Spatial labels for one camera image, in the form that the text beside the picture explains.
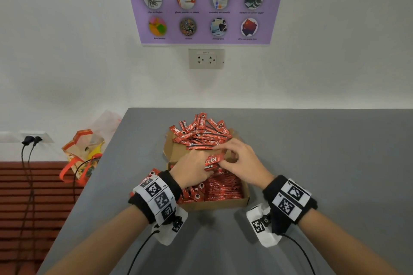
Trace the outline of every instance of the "table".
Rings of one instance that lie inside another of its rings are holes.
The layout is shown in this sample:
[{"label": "table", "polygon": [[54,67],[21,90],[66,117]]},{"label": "table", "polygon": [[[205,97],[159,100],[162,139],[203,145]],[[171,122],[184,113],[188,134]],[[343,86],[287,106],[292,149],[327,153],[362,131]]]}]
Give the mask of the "table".
[{"label": "table", "polygon": [[[272,173],[310,190],[344,230],[401,272],[413,272],[413,110],[130,108],[38,274],[125,209],[131,189],[152,168],[165,169],[168,127],[201,111],[238,131]],[[256,239],[245,213],[262,201],[251,187],[247,208],[190,213],[170,246],[148,241],[132,273],[310,274],[290,240],[266,249]],[[149,234],[147,228],[112,274],[126,274]],[[317,274],[334,274],[296,226],[289,234]]]}]

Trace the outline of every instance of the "left hand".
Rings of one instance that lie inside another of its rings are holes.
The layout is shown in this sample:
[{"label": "left hand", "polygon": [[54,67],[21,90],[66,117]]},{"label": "left hand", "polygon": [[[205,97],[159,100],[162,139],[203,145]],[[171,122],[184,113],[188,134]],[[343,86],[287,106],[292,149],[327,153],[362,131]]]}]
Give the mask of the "left hand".
[{"label": "left hand", "polygon": [[214,173],[205,170],[205,161],[211,154],[203,150],[191,150],[169,173],[182,189],[198,185]]}]

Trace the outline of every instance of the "orange bag handle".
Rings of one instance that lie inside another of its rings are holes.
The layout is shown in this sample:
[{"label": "orange bag handle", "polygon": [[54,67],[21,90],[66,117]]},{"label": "orange bag handle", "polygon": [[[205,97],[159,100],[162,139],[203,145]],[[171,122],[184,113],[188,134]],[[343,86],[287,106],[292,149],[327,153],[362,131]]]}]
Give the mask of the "orange bag handle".
[{"label": "orange bag handle", "polygon": [[90,166],[92,164],[92,161],[94,159],[100,158],[101,156],[102,156],[101,153],[96,153],[92,156],[89,163],[86,165],[85,169],[83,170],[82,174],[80,175],[80,178],[76,181],[77,183],[79,183],[82,186],[86,186],[86,183],[88,182],[88,180],[86,179],[86,173],[87,173],[88,169],[90,168]]},{"label": "orange bag handle", "polygon": [[73,180],[71,179],[64,179],[65,174],[67,173],[68,170],[72,168],[72,166],[75,165],[77,162],[82,162],[82,160],[78,157],[73,157],[72,160],[62,169],[62,171],[59,174],[59,178],[64,182],[64,183],[72,183]]}]

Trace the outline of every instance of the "hand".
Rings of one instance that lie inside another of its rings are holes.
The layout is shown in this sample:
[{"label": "hand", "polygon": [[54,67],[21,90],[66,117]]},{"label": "hand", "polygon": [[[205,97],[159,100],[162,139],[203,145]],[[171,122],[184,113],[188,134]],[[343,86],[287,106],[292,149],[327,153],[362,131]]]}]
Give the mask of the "hand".
[{"label": "hand", "polygon": [[275,176],[268,172],[264,165],[262,165],[260,160],[258,160],[251,146],[238,139],[231,139],[229,142],[214,147],[214,150],[215,149],[224,149],[225,152],[226,150],[231,150],[231,156],[233,158],[235,158],[235,154],[238,154],[239,158],[237,162],[230,163],[223,160],[219,162],[219,165],[247,183],[264,189],[275,178]]},{"label": "hand", "polygon": [[198,185],[214,173],[205,170],[205,161],[210,155],[207,151],[191,150],[169,173],[182,189]]}]

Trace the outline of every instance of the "forearm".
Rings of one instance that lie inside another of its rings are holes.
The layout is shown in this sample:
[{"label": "forearm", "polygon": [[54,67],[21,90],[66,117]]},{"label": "forearm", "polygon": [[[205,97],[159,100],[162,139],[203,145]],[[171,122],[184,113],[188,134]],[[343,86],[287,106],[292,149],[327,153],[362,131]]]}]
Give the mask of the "forearm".
[{"label": "forearm", "polygon": [[310,210],[298,226],[337,275],[399,275],[367,246],[316,210]]},{"label": "forearm", "polygon": [[45,275],[109,274],[148,224],[136,206],[129,206],[75,247]]}]

